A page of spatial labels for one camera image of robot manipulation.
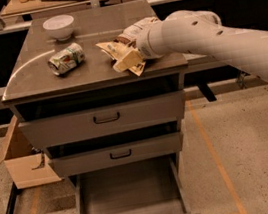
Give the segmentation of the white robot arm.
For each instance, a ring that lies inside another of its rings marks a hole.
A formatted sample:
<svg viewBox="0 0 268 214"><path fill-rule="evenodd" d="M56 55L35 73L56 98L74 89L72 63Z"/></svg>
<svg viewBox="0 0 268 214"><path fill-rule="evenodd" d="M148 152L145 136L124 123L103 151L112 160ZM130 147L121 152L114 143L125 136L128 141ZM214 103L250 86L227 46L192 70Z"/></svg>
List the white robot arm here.
<svg viewBox="0 0 268 214"><path fill-rule="evenodd" d="M268 82L268 31L225 27L209 11L175 11L162 21L144 24L136 48L115 63L118 71L171 53L212 56Z"/></svg>

